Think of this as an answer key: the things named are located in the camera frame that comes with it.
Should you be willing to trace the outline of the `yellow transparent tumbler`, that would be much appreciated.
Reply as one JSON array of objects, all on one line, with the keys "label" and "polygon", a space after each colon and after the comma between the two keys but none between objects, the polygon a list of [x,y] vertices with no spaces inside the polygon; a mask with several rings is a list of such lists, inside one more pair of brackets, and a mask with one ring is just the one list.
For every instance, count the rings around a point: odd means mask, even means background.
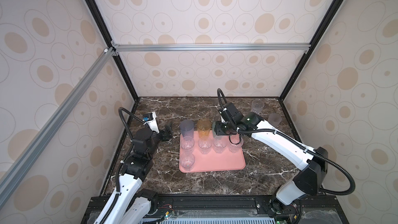
[{"label": "yellow transparent tumbler", "polygon": [[209,119],[200,119],[197,122],[197,131],[200,139],[206,139],[209,137],[211,125],[212,123]]}]

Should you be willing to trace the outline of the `clear faceted glass front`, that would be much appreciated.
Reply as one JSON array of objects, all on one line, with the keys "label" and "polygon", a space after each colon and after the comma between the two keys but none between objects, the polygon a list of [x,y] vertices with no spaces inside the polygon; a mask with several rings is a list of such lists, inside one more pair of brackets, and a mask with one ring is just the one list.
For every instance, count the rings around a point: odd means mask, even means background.
[{"label": "clear faceted glass front", "polygon": [[202,137],[198,141],[198,146],[200,149],[201,154],[206,155],[210,153],[212,148],[212,140],[209,138]]}]

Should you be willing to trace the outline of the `clear faceted glass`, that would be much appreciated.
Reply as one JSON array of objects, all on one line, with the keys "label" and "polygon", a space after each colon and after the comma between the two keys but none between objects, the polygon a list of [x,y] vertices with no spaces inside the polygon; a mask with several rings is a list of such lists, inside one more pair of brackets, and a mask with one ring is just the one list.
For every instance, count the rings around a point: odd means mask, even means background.
[{"label": "clear faceted glass", "polygon": [[212,140],[209,138],[202,137],[198,141],[198,146],[200,149],[201,154],[206,155],[210,153],[212,148]]},{"label": "clear faceted glass", "polygon": [[182,152],[192,153],[194,150],[195,140],[190,136],[186,136],[180,139],[180,148]]}]

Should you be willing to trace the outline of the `pink plastic tray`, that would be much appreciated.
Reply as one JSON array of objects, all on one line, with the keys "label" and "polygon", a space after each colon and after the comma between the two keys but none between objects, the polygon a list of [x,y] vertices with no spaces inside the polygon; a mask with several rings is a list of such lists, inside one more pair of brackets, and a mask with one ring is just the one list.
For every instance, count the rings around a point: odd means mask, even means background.
[{"label": "pink plastic tray", "polygon": [[232,153],[228,148],[223,153],[216,153],[211,148],[210,153],[203,155],[200,152],[197,141],[199,141],[199,135],[197,131],[194,131],[194,150],[191,154],[195,156],[195,164],[191,171],[185,171],[180,165],[180,158],[184,154],[180,148],[179,158],[179,169],[183,173],[195,173],[195,172],[214,172],[214,171],[231,171],[231,170],[242,170],[246,166],[242,149],[236,153]]}]

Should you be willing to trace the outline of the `grey frosted tumbler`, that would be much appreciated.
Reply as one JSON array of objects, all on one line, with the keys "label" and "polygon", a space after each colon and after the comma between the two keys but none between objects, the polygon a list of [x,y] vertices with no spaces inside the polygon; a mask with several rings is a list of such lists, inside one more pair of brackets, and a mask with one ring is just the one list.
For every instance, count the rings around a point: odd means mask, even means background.
[{"label": "grey frosted tumbler", "polygon": [[192,120],[183,120],[180,123],[180,131],[182,137],[194,138],[194,122]]}]

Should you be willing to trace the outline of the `green frosted tumbler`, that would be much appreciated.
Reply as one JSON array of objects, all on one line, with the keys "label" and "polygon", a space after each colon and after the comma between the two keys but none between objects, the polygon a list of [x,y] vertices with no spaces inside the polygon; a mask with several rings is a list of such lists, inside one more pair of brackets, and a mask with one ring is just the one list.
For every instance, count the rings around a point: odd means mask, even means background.
[{"label": "green frosted tumbler", "polygon": [[218,137],[218,136],[222,136],[223,131],[221,129],[222,126],[222,122],[220,120],[214,121],[212,123],[212,135],[214,138]]}]

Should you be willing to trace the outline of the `small clear cup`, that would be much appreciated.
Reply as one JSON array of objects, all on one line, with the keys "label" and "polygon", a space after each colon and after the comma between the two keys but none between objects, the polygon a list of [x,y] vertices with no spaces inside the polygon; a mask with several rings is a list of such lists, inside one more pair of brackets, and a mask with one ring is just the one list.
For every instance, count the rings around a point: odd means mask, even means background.
[{"label": "small clear cup", "polygon": [[191,171],[195,164],[195,156],[191,153],[185,153],[180,158],[180,165],[185,171]]}]

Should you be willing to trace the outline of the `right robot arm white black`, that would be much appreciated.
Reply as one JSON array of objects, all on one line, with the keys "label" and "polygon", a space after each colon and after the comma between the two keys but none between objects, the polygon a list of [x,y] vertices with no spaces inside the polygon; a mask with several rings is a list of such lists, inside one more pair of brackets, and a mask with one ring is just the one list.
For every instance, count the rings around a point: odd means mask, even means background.
[{"label": "right robot arm white black", "polygon": [[[319,192],[334,196],[346,196],[356,189],[353,177],[347,170],[328,159],[328,151],[322,147],[314,149],[306,146],[282,131],[276,129],[261,116],[251,112],[240,120],[229,119],[215,121],[213,133],[217,136],[246,135],[270,148],[292,162],[299,172],[294,178],[280,186],[274,194],[274,202],[289,205],[302,196],[315,196]],[[322,188],[328,166],[339,170],[349,181],[349,188],[344,191],[333,191]]]}]

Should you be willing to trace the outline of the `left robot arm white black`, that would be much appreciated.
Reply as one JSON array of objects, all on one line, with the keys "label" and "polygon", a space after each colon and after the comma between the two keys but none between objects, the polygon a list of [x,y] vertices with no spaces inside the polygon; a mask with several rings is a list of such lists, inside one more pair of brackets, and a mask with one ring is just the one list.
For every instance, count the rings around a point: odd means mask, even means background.
[{"label": "left robot arm white black", "polygon": [[157,211],[158,194],[140,189],[153,167],[161,142],[173,138],[172,124],[159,129],[154,121],[144,124],[135,135],[129,133],[131,149],[118,168],[115,189],[94,221],[96,224],[139,224],[147,214]]}]

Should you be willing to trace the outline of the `frosted white cup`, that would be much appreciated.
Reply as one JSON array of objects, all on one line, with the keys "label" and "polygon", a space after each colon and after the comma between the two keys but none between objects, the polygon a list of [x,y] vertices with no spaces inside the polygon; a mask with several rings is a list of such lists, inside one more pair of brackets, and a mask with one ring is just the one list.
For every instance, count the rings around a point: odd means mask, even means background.
[{"label": "frosted white cup", "polygon": [[267,119],[268,123],[277,128],[282,121],[282,116],[277,113],[271,113]]}]

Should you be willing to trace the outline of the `silver aluminium side bar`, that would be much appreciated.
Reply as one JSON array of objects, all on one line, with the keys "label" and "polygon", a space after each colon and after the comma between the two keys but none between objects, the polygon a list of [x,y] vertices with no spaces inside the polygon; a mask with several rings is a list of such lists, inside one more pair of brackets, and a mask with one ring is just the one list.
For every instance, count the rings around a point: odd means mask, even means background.
[{"label": "silver aluminium side bar", "polygon": [[83,97],[84,93],[91,86],[94,79],[114,53],[115,48],[108,47],[107,50],[101,54],[43,128],[37,133],[20,157],[13,163],[12,167],[1,181],[1,207],[4,207],[7,203],[10,196],[19,186],[23,178],[64,123],[65,119],[75,108],[79,100]]}]

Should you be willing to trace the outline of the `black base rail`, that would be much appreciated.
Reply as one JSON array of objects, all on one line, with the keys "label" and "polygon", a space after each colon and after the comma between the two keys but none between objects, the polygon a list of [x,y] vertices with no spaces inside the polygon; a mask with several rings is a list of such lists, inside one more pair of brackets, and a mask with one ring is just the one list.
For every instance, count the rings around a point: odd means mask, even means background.
[{"label": "black base rail", "polygon": [[141,190],[134,200],[144,204],[138,224],[346,224],[337,197],[304,197],[272,211],[266,195],[158,194]]}]

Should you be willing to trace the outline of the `black frame post left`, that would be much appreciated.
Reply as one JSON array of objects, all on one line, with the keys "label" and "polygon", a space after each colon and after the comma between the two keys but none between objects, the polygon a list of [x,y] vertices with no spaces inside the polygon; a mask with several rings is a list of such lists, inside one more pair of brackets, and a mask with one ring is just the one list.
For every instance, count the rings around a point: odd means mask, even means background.
[{"label": "black frame post left", "polygon": [[[85,2],[86,2],[86,5],[87,5],[90,13],[91,13],[91,16],[94,19],[94,22],[95,22],[97,28],[99,29],[99,32],[100,32],[103,40],[105,41],[106,46],[113,48],[114,47],[112,44],[113,39],[112,39],[110,32],[106,26],[104,18],[102,16],[102,14],[100,13],[100,10],[96,4],[96,1],[95,0],[85,0]],[[138,94],[132,84],[132,81],[130,80],[130,77],[127,73],[126,67],[124,66],[124,64],[122,62],[121,57],[119,55],[114,55],[113,59],[116,63],[116,66],[122,76],[123,81],[125,82],[125,84],[127,86],[127,89],[129,91],[130,95],[132,96],[133,100],[135,102],[139,101],[140,97],[138,96]]]}]

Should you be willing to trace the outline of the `black frame post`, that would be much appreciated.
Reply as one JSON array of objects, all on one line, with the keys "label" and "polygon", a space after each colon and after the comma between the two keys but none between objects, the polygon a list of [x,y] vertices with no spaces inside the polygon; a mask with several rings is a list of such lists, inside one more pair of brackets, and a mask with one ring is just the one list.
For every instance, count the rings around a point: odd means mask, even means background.
[{"label": "black frame post", "polygon": [[[100,10],[96,4],[96,1],[95,0],[85,0],[85,2],[86,2],[86,5],[87,5],[90,13],[91,13],[91,16],[94,19],[94,22],[95,22],[97,28],[99,29],[99,32],[100,32],[103,40],[105,41],[106,46],[113,48],[114,47],[112,44],[113,39],[112,39],[110,32],[106,26],[104,18],[102,16],[102,14],[100,13]],[[124,64],[122,62],[121,57],[119,55],[114,55],[113,59],[116,63],[116,66],[122,76],[123,81],[125,82],[125,84],[127,86],[127,89],[129,91],[130,95],[132,96],[133,100],[135,102],[139,101],[140,97],[138,96],[138,94],[132,84],[132,81],[130,80],[130,77],[127,73],[126,67],[124,66]]]},{"label": "black frame post", "polygon": [[301,74],[302,70],[304,69],[306,63],[310,59],[312,53],[315,51],[317,45],[319,44],[319,42],[321,41],[321,39],[322,39],[323,35],[325,34],[326,30],[330,26],[332,20],[334,19],[334,17],[336,16],[337,12],[339,11],[341,6],[343,5],[343,2],[344,2],[344,0],[333,0],[331,2],[330,7],[326,11],[326,14],[325,14],[324,18],[322,19],[318,29],[316,30],[313,38],[311,39],[311,41],[309,43],[311,45],[309,50],[307,52],[305,52],[302,55],[302,57],[300,58],[298,65],[296,66],[296,68],[293,71],[290,79],[288,80],[288,83],[286,84],[284,90],[282,91],[282,93],[281,93],[281,95],[279,97],[279,101],[280,102],[283,102],[286,99],[286,97],[288,96],[288,93],[292,89],[294,83],[296,82],[296,80],[298,79],[298,77]]}]

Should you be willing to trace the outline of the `black frame post right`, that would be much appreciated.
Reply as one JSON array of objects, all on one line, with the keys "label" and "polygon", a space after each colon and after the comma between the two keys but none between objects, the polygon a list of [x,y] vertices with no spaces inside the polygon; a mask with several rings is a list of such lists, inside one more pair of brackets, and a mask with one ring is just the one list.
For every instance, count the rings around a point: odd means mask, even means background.
[{"label": "black frame post right", "polygon": [[344,2],[344,0],[333,0],[331,2],[330,7],[326,11],[326,14],[325,14],[324,18],[322,19],[318,29],[316,30],[313,38],[311,39],[311,41],[309,43],[311,45],[309,50],[307,52],[305,52],[302,55],[302,57],[300,58],[298,65],[296,66],[296,68],[293,71],[290,79],[288,80],[288,83],[286,84],[284,90],[282,91],[282,93],[281,93],[281,95],[279,97],[279,101],[280,102],[283,102],[286,99],[286,97],[288,96],[288,93],[292,89],[294,83],[296,82],[296,80],[298,79],[298,77],[301,74],[302,70],[304,69],[306,63],[310,59],[312,53],[315,51],[317,45],[319,44],[319,42],[321,41],[321,39],[322,39],[323,35],[325,34],[326,30],[330,26],[332,20],[334,19],[334,17],[336,16],[337,12],[339,11],[341,6],[343,5],[343,2]]}]

